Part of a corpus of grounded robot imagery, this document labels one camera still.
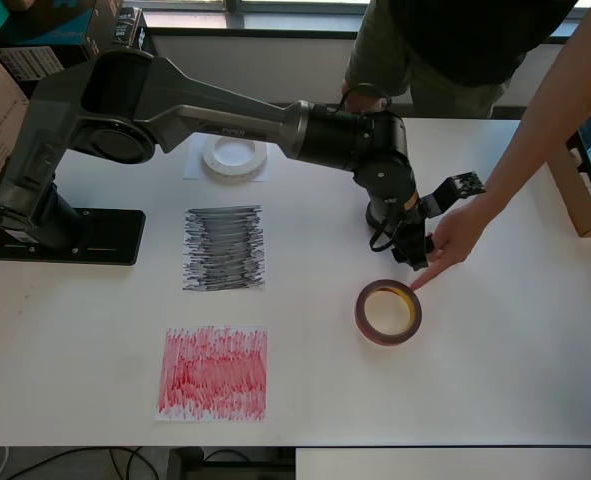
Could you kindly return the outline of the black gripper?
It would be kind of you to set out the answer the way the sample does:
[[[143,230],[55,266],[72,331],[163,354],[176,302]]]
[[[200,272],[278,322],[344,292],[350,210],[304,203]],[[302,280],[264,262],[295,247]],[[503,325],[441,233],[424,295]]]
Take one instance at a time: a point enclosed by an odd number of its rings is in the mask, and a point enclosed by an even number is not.
[[[398,263],[419,271],[428,267],[428,256],[434,249],[432,239],[426,234],[425,221],[410,221],[395,215],[392,220],[392,253]]]

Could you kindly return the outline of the person's left hand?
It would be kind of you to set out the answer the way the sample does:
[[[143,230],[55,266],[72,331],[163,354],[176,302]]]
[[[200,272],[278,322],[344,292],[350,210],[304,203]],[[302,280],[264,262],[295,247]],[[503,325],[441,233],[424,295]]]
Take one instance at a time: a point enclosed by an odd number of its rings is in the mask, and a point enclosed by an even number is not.
[[[433,232],[434,250],[429,266],[410,288],[418,290],[447,269],[464,262],[494,216],[482,200],[473,200],[447,214]]]

